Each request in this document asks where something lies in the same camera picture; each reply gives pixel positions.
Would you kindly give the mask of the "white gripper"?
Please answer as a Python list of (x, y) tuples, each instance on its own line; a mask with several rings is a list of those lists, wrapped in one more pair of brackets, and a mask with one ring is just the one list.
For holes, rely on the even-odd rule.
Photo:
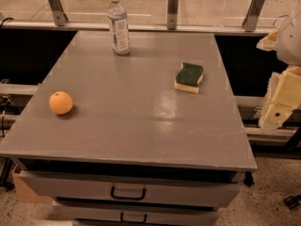
[(259, 119), (262, 129), (277, 129), (301, 105), (301, 3), (256, 47), (276, 51), (277, 58), (290, 65), (282, 73), (272, 73)]

